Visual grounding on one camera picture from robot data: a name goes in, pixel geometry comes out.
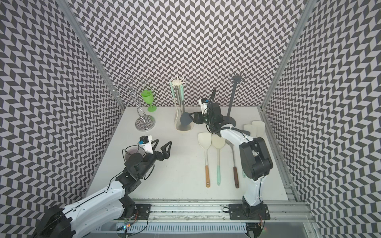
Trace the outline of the white spatula wooden handle rack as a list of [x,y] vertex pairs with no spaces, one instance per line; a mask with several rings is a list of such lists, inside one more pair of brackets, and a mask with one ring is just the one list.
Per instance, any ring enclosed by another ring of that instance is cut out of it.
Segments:
[[210,187],[210,176],[209,176],[209,164],[208,164],[208,149],[211,146],[211,134],[208,132],[201,132],[198,134],[198,143],[200,147],[204,150],[204,160],[205,160],[205,184],[206,187]]

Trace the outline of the white spatula mint handle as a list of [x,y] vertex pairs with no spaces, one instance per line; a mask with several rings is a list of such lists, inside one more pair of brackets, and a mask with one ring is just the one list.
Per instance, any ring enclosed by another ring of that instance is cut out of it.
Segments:
[[212,145],[217,151],[217,185],[221,185],[220,150],[225,146],[225,139],[217,135],[212,136]]

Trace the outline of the cream spatula cream handle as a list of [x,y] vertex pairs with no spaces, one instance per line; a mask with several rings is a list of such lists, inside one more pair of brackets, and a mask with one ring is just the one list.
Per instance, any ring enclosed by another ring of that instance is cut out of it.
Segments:
[[171,89],[171,94],[172,94],[172,100],[173,100],[173,103],[174,103],[175,108],[176,108],[176,113],[175,113],[175,118],[174,118],[174,124],[176,124],[176,122],[178,120],[179,110],[178,110],[178,106],[177,106],[177,99],[176,99],[176,95],[175,95],[175,89],[174,89],[174,86],[173,86],[172,82],[170,82],[170,89]]

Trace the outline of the steel spoon brown handle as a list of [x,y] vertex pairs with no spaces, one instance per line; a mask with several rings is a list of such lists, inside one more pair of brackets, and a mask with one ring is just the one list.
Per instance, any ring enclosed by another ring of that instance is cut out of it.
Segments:
[[226,141],[226,143],[229,145],[232,151],[232,158],[233,158],[233,176],[234,176],[234,183],[235,188],[239,188],[239,178],[238,178],[238,171],[235,161],[235,152],[234,152],[234,145],[230,141]]

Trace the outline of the grey turner mint handle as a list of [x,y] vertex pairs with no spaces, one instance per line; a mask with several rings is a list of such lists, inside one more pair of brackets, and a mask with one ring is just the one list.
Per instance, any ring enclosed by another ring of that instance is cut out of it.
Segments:
[[180,118],[181,126],[186,127],[186,126],[190,125],[192,122],[193,122],[193,120],[192,120],[190,113],[183,112],[181,115],[181,118]]

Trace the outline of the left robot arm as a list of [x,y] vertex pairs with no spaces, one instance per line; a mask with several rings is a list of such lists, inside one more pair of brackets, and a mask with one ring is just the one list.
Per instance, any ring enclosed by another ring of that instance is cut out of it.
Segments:
[[156,150],[159,140],[140,137],[132,152],[124,152],[124,168],[112,177],[105,188],[63,208],[55,205],[45,211],[36,226],[34,238],[83,238],[96,228],[118,218],[138,218],[141,213],[130,198],[150,176],[156,161],[169,159],[172,142]]

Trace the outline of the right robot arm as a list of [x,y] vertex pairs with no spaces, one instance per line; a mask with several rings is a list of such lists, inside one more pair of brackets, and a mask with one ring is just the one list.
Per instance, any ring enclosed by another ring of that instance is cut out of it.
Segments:
[[270,219],[268,206],[263,199],[263,183],[273,168],[266,142],[262,137],[251,137],[242,130],[229,124],[223,119],[220,106],[215,102],[216,90],[209,98],[199,101],[201,111],[192,113],[195,124],[206,125],[206,132],[198,134],[198,143],[207,152],[210,146],[217,150],[222,149],[226,142],[239,150],[242,170],[249,179],[242,204],[238,208],[229,205],[232,220],[260,220]]

